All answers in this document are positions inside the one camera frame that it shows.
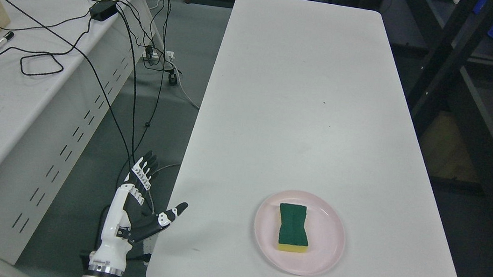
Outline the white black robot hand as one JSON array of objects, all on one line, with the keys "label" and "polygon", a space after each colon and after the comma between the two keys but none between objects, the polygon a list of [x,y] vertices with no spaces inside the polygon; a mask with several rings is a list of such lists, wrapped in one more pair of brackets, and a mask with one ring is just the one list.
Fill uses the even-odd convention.
[{"label": "white black robot hand", "polygon": [[126,256],[134,243],[149,238],[170,226],[188,204],[141,217],[141,207],[150,192],[151,174],[157,169],[156,155],[146,153],[132,166],[118,187],[101,231],[99,249],[89,257],[90,275],[120,277],[126,268]]}]

